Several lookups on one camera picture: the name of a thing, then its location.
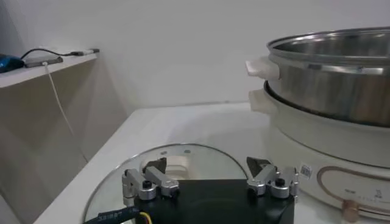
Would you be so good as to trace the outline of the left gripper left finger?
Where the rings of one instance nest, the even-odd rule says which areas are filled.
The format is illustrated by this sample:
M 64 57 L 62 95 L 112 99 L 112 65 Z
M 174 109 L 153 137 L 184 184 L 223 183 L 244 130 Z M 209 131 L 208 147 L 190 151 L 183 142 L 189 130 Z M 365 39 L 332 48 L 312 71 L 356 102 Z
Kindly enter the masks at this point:
M 158 195 L 176 199 L 180 194 L 177 180 L 165 174 L 166 158 L 149 161 L 141 170 L 126 169 L 122 174 L 122 200 L 130 206 L 135 198 L 152 201 Z

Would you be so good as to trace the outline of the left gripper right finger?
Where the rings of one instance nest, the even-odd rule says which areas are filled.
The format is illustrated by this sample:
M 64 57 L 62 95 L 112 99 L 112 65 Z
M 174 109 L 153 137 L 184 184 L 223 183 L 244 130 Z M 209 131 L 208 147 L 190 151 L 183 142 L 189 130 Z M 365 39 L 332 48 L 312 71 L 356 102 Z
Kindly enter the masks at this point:
M 298 197 L 299 173 L 295 167 L 285 167 L 279 170 L 266 159 L 247 157 L 247 166 L 252 178 L 247 180 L 248 192 L 253 197 L 269 194 L 277 199 Z

